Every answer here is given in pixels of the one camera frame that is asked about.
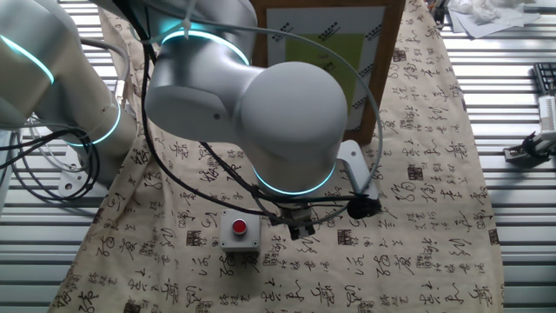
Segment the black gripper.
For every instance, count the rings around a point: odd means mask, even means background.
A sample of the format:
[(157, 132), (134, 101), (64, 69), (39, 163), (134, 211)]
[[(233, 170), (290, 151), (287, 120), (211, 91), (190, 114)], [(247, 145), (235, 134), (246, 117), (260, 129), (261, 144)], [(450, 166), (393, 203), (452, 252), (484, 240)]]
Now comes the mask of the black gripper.
[(280, 207), (281, 218), (289, 227), (289, 233), (292, 240), (298, 240), (301, 232), (298, 227), (302, 227), (305, 236), (315, 234), (314, 223), (312, 219), (312, 210), (305, 204), (287, 203)]

